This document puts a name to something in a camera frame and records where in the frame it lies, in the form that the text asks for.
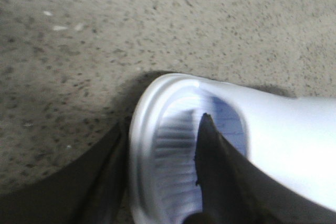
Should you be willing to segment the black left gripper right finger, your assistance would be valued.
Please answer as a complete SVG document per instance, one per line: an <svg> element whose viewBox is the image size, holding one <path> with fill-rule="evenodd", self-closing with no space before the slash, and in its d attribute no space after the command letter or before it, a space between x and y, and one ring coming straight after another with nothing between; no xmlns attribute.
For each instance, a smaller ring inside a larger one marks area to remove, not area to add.
<svg viewBox="0 0 336 224"><path fill-rule="evenodd" d="M201 117L195 149L202 210L183 223L335 223L335 211L305 199L266 175Z"/></svg>

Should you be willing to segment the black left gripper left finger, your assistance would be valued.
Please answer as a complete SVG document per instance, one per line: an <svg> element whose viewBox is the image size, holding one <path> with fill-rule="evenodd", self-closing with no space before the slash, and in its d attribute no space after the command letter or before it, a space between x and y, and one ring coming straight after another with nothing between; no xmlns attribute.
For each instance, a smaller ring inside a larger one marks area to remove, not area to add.
<svg viewBox="0 0 336 224"><path fill-rule="evenodd" d="M130 119L58 172L1 196L1 223L115 223L127 184Z"/></svg>

